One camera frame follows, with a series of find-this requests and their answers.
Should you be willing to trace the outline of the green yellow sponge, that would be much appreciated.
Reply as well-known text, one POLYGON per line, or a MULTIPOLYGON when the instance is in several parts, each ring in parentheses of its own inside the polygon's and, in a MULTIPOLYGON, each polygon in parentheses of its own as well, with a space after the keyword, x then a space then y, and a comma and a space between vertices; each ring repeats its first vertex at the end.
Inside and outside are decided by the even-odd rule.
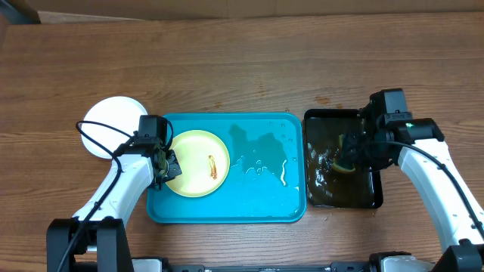
POLYGON ((355 171, 355 156, 357 155, 354 137, 347 134, 339 136, 339 147, 333 158, 331 168, 335 172, 349 174, 355 171))

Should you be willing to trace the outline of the yellow plate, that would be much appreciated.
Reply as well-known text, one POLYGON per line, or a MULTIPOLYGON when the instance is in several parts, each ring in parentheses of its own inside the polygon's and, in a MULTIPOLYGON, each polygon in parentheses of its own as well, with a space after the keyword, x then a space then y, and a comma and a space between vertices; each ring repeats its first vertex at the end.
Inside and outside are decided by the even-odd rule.
POLYGON ((216 135, 191 130, 175 136, 172 142, 181 174, 166 185, 185 197, 202 197, 216 191, 226 179, 230 155, 216 135))

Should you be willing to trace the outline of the white plate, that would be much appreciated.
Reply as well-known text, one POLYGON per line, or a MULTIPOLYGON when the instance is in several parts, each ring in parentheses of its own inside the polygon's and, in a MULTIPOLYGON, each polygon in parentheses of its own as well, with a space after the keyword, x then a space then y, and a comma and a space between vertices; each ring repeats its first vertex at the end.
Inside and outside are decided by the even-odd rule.
POLYGON ((80 128, 90 138, 114 152, 138 130, 140 116, 147 115, 142 104, 130 97, 109 97, 95 104, 85 115, 85 121, 99 122, 117 128, 82 123, 80 128))

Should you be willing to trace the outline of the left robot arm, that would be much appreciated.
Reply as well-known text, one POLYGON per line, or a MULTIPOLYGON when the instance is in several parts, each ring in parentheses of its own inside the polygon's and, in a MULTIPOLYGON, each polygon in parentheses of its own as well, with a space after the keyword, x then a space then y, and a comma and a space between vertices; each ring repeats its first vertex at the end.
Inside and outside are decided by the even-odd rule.
POLYGON ((141 194, 180 175, 171 143, 133 136, 112 152, 112 166, 91 199, 72 218, 55 219, 46 235, 49 271, 163 270, 162 258, 133 258, 126 223, 141 194))

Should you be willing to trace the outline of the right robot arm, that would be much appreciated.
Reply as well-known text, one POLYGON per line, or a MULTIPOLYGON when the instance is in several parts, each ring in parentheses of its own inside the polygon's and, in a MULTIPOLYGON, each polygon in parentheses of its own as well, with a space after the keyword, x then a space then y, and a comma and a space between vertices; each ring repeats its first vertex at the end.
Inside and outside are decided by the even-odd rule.
POLYGON ((481 271, 483 209, 453 163, 443 133, 432 119, 369 122, 360 132, 339 136, 332 168, 381 170, 398 166, 411 180, 438 233, 442 256, 436 263, 406 252, 370 256, 372 271, 481 271))

